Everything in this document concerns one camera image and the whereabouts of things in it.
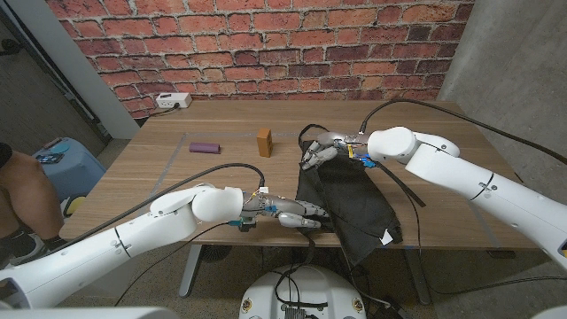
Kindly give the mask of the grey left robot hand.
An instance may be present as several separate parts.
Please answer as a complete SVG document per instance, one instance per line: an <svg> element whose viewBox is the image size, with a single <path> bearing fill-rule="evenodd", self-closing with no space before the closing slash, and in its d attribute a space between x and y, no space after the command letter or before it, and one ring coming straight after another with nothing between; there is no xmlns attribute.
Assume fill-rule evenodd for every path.
<svg viewBox="0 0 567 319"><path fill-rule="evenodd" d="M319 218L329 214L320 206L303 200L293 200L267 193L244 195L241 217L254 218L257 215L276 218L287 228L319 229Z"/></svg>

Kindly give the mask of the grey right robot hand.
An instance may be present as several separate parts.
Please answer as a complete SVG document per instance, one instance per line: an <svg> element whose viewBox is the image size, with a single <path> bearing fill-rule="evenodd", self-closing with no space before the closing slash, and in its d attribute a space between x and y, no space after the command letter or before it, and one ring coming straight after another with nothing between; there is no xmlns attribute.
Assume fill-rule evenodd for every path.
<svg viewBox="0 0 567 319"><path fill-rule="evenodd" d="M359 158L368 153L368 140L367 134L322 133L308 146L300 166L303 170L319 167L338 155L351 159Z"/></svg>

